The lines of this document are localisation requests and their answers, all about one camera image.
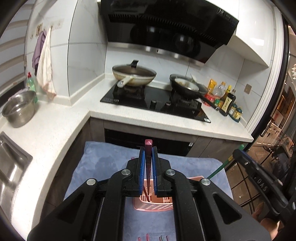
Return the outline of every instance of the kitchen counter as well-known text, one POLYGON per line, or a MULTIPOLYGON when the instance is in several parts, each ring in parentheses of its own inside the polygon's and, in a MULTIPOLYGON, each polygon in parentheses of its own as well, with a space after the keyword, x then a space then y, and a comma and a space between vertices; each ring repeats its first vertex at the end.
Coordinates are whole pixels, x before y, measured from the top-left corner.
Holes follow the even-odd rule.
POLYGON ((198 136, 253 141, 241 123, 205 105, 202 108, 212 123, 100 102, 115 83, 114 78, 103 79, 71 107, 39 101, 35 116, 18 129, 1 117, 4 124, 0 131, 33 156, 12 203, 12 224, 24 239, 38 223, 55 173, 89 117, 198 136))

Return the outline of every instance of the black range hood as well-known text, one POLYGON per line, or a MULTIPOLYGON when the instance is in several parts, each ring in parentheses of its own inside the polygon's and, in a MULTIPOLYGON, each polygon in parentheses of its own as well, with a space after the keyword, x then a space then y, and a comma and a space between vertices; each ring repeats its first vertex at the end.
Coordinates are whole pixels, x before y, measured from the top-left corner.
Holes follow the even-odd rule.
POLYGON ((205 0, 101 0, 108 44, 204 63, 238 20, 205 0))

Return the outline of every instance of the stainless steel bowl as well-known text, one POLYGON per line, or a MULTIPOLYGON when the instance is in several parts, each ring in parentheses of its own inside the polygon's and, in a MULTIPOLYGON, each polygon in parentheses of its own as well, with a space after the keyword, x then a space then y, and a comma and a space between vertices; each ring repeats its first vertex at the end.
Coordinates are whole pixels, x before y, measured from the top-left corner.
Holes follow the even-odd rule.
POLYGON ((2 115, 14 128, 26 124, 35 113, 34 91, 26 91, 11 98, 4 106, 2 115))

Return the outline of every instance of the person's hand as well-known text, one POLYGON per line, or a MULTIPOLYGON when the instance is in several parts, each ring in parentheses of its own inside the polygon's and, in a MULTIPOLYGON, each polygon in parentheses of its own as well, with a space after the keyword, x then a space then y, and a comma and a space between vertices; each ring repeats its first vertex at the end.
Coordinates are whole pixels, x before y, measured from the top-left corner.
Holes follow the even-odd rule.
MULTIPOLYGON (((256 219, 257 221, 259 221, 259 215, 261 214, 262 210, 263 210, 263 206, 264 206, 264 202, 260 203, 256 209, 255 212, 252 214, 252 217, 254 219, 256 219)), ((260 222, 260 224, 267 229, 267 231, 270 234, 271 240, 273 240, 277 234, 278 234, 278 229, 279 229, 279 221, 276 223, 275 221, 273 221, 270 218, 264 218, 262 219, 262 221, 260 222)))

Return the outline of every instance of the white towel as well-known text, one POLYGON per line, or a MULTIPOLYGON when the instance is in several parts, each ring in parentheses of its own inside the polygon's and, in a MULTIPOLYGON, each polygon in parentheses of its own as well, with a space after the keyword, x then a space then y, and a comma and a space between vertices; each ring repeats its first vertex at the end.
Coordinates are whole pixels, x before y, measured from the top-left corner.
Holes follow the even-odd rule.
POLYGON ((53 99, 57 94, 54 90, 54 84, 52 82, 52 62, 50 57, 50 34, 51 34, 51 27, 47 32, 44 45, 41 51, 36 78, 37 78, 38 84, 46 92, 48 98, 53 99))

